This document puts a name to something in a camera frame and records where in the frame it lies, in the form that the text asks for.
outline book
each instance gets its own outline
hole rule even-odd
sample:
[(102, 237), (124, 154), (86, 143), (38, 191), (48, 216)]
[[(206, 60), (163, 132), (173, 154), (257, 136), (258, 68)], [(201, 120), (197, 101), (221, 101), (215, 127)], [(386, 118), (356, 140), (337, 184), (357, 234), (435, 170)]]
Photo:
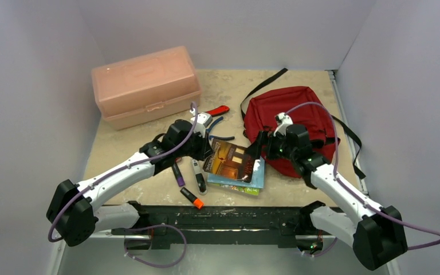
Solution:
[(219, 176), (215, 174), (208, 174), (207, 181), (209, 183), (224, 184), (229, 186), (262, 189), (264, 188), (264, 171), (265, 171), (265, 160), (263, 158), (260, 158), (254, 162), (252, 180), (250, 181), (250, 183), (243, 182), (241, 180), (225, 178), (223, 176)]
[(214, 153), (205, 160), (203, 165), (205, 172), (250, 183), (254, 159), (245, 153), (245, 147), (219, 139), (213, 139), (211, 147)]
[(220, 184), (220, 183), (209, 183), (210, 185), (219, 186), (222, 188), (231, 189), (234, 191), (242, 192), (249, 195), (259, 196), (260, 189), (259, 188), (251, 188), (251, 187), (242, 187), (242, 186), (234, 186), (228, 184)]

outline orange cap marker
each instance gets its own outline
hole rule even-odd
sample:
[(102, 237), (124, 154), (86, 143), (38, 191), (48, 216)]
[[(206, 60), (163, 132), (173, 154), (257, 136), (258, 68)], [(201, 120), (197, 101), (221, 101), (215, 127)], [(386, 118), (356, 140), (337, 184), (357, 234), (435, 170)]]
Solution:
[(181, 194), (183, 194), (183, 196), (185, 196), (188, 199), (188, 201), (193, 203), (193, 205), (196, 206), (198, 209), (201, 209), (203, 207), (204, 205), (203, 202), (200, 201), (200, 199), (197, 198), (197, 196), (193, 195), (193, 193), (191, 193), (190, 190), (183, 187), (179, 191), (181, 192)]

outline black strap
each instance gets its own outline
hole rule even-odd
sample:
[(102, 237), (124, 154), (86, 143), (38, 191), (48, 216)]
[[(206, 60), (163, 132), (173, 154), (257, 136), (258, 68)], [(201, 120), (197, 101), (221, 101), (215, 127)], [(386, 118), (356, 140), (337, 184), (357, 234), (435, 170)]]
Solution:
[(250, 91), (250, 93), (242, 100), (242, 102), (240, 102), (240, 113), (242, 115), (242, 120), (245, 118), (245, 112), (242, 110), (242, 103), (251, 95), (253, 95), (254, 93), (256, 93), (257, 91), (259, 91), (260, 89), (266, 87), (267, 85), (271, 84), (272, 82), (274, 82), (274, 80), (278, 79), (279, 77), (281, 77), (285, 72), (287, 72), (288, 69), (284, 68), (282, 70), (280, 70), (279, 72), (277, 72), (275, 75), (267, 78), (266, 80), (264, 80), (262, 83), (260, 83), (259, 85), (257, 85), (257, 87), (255, 87), (252, 91)]
[(353, 170), (355, 171), (355, 174), (360, 178), (364, 179), (366, 175), (360, 170), (360, 168), (357, 167), (355, 164), (356, 158), (358, 158), (358, 154), (360, 153), (360, 150), (362, 149), (362, 140), (356, 135), (354, 131), (352, 131), (343, 121), (341, 121), (336, 116), (331, 116), (336, 122), (340, 123), (340, 125), (343, 127), (343, 131), (347, 134), (349, 138), (353, 140), (358, 145), (357, 153), (355, 154), (355, 158), (353, 159)]

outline beige tabletop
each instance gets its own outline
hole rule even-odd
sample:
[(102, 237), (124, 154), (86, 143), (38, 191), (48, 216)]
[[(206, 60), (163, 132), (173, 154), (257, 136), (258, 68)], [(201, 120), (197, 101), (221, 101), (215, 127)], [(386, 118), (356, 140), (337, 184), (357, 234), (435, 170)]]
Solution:
[[(203, 88), (199, 110), (208, 111), (219, 105), (230, 107), (230, 112), (224, 115), (223, 122), (215, 126), (212, 135), (234, 135), (233, 143), (248, 146), (250, 143), (242, 134), (240, 102), (255, 86), (275, 73), (274, 70), (198, 70), (198, 77)], [(272, 89), (292, 86), (311, 87), (330, 113), (340, 117), (335, 93), (328, 73), (324, 71), (290, 70), (254, 96)], [(101, 120), (85, 170), (85, 179), (125, 161), (157, 134), (166, 132), (169, 125), (176, 119), (188, 120), (190, 117), (191, 114), (184, 111), (120, 131), (115, 131), (104, 120)], [(343, 133), (342, 127), (338, 125), (337, 131)], [(359, 188), (346, 137), (340, 135), (340, 138), (339, 171)], [(190, 159), (183, 158), (179, 163), (179, 168), (186, 187), (208, 206), (304, 206), (313, 201), (322, 201), (329, 206), (334, 206), (333, 201), (320, 190), (307, 187), (302, 179), (283, 176), (269, 165), (266, 165), (265, 188), (257, 197), (217, 186), (208, 186), (208, 193), (199, 195)], [(127, 201), (138, 201), (143, 205), (191, 205), (179, 192), (171, 169), (166, 169), (152, 178), (134, 184), (113, 197), (107, 204), (116, 205)]]

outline pink toolbox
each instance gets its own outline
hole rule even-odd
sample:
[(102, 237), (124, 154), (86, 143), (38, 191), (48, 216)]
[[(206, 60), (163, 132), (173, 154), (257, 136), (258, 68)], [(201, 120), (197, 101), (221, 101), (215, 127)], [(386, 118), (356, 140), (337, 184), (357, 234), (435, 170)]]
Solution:
[(197, 74), (184, 46), (92, 69), (102, 117), (123, 129), (200, 104)]

